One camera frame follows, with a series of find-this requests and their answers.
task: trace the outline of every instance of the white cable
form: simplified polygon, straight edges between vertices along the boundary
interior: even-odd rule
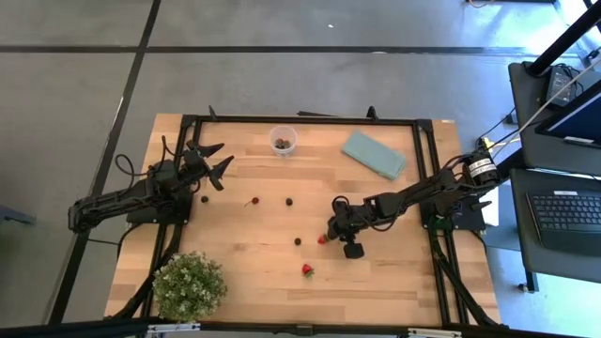
[[[522,126],[522,128],[518,129],[517,131],[514,131],[513,133],[517,133],[516,136],[512,137],[511,139],[509,139],[509,141],[507,141],[507,143],[505,143],[504,145],[501,146],[501,149],[497,150],[497,153],[495,155],[493,155],[492,159],[495,160],[495,158],[497,157],[497,155],[499,155],[507,145],[509,145],[512,141],[514,141],[521,132],[523,132],[528,125],[531,124],[531,122],[539,115],[541,114],[545,108],[547,108],[547,106],[553,101],[555,100],[555,98],[557,98],[565,89],[569,88],[572,86],[572,84],[574,82],[576,82],[580,76],[584,75],[584,73],[586,73],[587,71],[591,70],[594,66],[596,66],[599,62],[601,62],[601,58],[599,58],[595,63],[591,64],[589,67],[587,67],[585,70],[583,70],[580,74],[578,74],[576,77],[574,77],[574,79],[572,79],[569,83],[565,84],[563,86],[562,89],[560,89],[557,93],[555,93],[555,95],[553,95],[551,97],[551,99],[547,100],[547,102],[545,102],[545,104],[543,104],[538,111],[536,111],[536,113],[534,113],[534,115],[528,120],[526,121],[526,123],[524,123],[524,125]]]
[[[473,1],[472,1],[472,0],[468,0],[468,1],[470,2],[470,5],[471,5],[473,8],[482,8],[482,7],[486,6],[486,5],[490,5],[490,4],[492,4],[493,2],[495,2],[495,0],[489,0],[490,2],[488,2],[488,3],[482,4],[482,5],[480,5],[480,6],[476,6],[476,5],[473,3]]]

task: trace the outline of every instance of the table leg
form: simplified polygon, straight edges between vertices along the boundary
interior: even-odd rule
[[[530,272],[528,270],[526,271],[526,283],[525,284],[520,284],[517,287],[524,291],[524,292],[528,292],[528,293],[534,293],[534,292],[538,292],[538,279],[536,278],[536,273],[534,272]]]

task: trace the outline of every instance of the strawberry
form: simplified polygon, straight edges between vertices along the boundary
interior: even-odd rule
[[[305,277],[311,277],[315,271],[311,268],[310,265],[304,264],[302,265],[302,275]]]
[[[328,242],[328,236],[327,235],[321,235],[318,239],[317,239],[317,243],[319,244],[326,244]]]

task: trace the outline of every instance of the clear plastic cup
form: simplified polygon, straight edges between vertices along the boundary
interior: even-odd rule
[[[290,142],[290,147],[286,149],[279,149],[275,147],[277,139],[281,138],[284,141]],[[294,147],[297,145],[297,139],[299,138],[297,132],[288,126],[277,126],[270,131],[270,145],[273,152],[280,157],[288,157],[292,155]]]

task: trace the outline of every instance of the keyboard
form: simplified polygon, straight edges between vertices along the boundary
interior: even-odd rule
[[[544,247],[601,255],[601,192],[529,192],[527,197]]]

